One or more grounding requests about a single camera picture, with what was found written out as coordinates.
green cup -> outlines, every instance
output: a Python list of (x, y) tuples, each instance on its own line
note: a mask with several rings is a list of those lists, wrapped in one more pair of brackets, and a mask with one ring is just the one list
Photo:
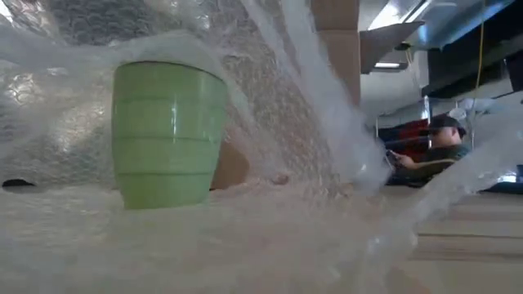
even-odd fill
[(226, 84), (186, 65), (136, 62), (114, 75), (114, 173), (127, 209), (201, 203), (226, 122)]

wall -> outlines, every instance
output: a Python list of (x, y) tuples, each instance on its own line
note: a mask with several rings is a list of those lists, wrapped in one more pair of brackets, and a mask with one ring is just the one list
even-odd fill
[[(486, 100), (489, 98), (493, 98), (502, 94), (506, 94), (508, 92), (512, 91), (512, 85), (510, 83), (509, 78), (504, 78), (502, 80), (491, 82), (488, 84), (485, 84), (481, 86), (478, 89), (477, 92), (477, 98), (476, 101), (476, 108), (480, 108), (483, 105), (486, 105), (486, 102), (488, 102), (490, 108), (493, 109), (500, 109), (500, 108), (510, 108), (512, 106), (523, 106), (519, 104), (521, 102), (521, 99), (518, 97), (520, 94), (515, 93), (514, 95), (510, 96), (504, 96), (497, 100)], [(432, 106), (432, 115), (438, 115), (443, 114), (451, 109), (453, 109), (456, 105), (455, 101), (462, 101), (466, 99), (472, 99), (475, 96), (475, 91), (470, 91), (467, 93), (463, 93), (459, 96), (455, 96), (451, 100), (443, 99), (438, 100), (437, 98), (431, 98), (431, 106)], [(409, 106), (406, 106), (399, 111), (394, 112), (393, 114), (389, 115), (383, 115), (378, 120), (378, 125), (380, 127), (394, 127), (397, 125), (400, 125), (402, 123), (408, 123), (413, 120), (417, 120), (420, 118), (423, 118), (423, 104), (422, 103), (412, 103)]]
[(523, 117), (522, 100), (523, 91), (495, 100), (495, 104), (491, 107), (492, 114), (480, 116), (476, 120), (476, 146), (492, 138), (505, 127), (514, 123), (521, 126), (521, 117)]
[(360, 107), (374, 125), (378, 116), (394, 113), (422, 99), (421, 88), (428, 84), (427, 53), (418, 51), (408, 69), (398, 73), (372, 72), (361, 75)]

cardboard box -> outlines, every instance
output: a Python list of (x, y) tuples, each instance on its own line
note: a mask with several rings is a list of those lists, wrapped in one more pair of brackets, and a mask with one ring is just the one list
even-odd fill
[[(360, 74), (370, 73), (383, 56), (422, 24), (394, 24), (358, 32), (358, 0), (312, 0), (311, 10), (333, 70), (346, 84), (354, 105), (360, 103)], [(212, 188), (226, 189), (244, 182), (248, 169), (245, 156), (224, 142)]]

plastic wrap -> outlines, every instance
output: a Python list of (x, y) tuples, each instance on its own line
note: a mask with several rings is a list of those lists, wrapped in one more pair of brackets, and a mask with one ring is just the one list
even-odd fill
[[(414, 226), (513, 163), (485, 144), (400, 213), (345, 189), (374, 191), (388, 170), (304, 0), (3, 1), (0, 180), (48, 189), (0, 194), (3, 292), (384, 292)], [(196, 207), (122, 210), (110, 95), (134, 60), (227, 82), (226, 138), (251, 163), (247, 183)], [(501, 143), (520, 149), (519, 125)], [(282, 172), (290, 181), (271, 184)]]

black cap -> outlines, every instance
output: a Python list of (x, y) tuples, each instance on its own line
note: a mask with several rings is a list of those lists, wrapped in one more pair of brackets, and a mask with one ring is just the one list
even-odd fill
[(455, 119), (448, 115), (437, 116), (432, 119), (426, 131), (422, 131), (422, 136), (436, 135), (444, 127), (455, 127), (458, 129), (459, 136), (464, 137), (467, 134), (465, 128)]

